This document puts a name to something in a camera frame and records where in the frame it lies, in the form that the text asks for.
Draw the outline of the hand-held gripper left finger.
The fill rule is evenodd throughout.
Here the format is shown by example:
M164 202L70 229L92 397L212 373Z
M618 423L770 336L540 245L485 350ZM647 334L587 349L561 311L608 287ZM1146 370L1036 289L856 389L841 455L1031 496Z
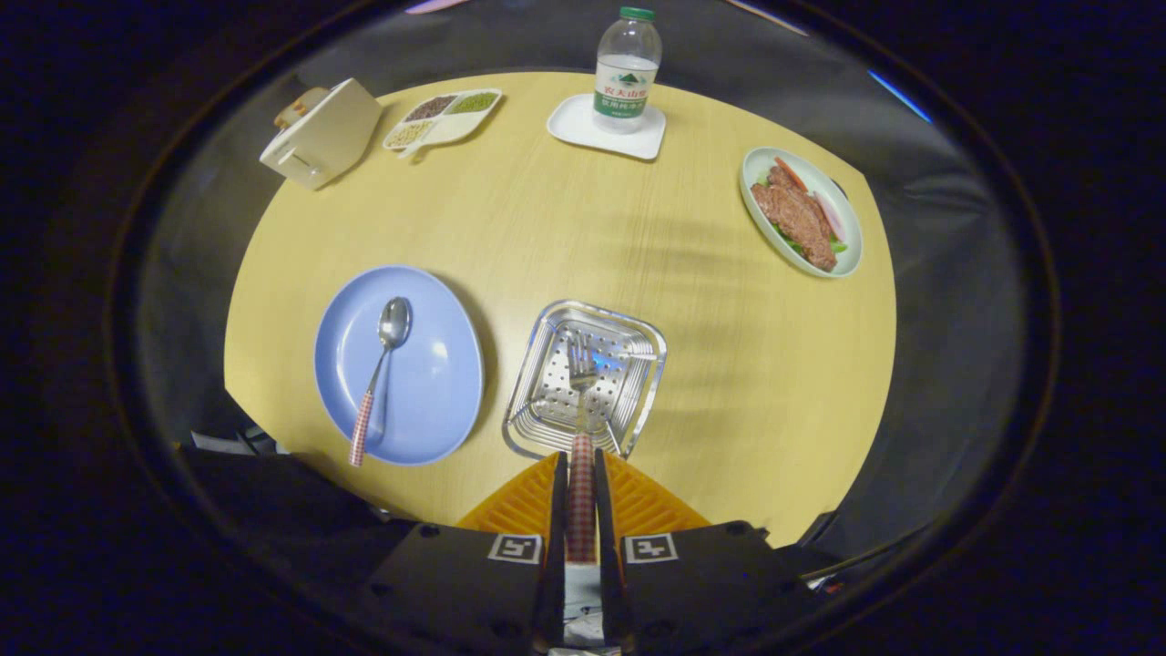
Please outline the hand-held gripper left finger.
M547 653L563 635L568 477L547 456L461 523L413 525L363 583L363 626L414 655Z

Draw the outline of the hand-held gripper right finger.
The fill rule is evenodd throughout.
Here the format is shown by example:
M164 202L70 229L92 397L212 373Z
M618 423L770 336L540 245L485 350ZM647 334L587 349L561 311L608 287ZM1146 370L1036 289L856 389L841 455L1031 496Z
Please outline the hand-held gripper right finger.
M593 458L600 613L625 655L742 655L820 602L746 520L711 523L619 456Z

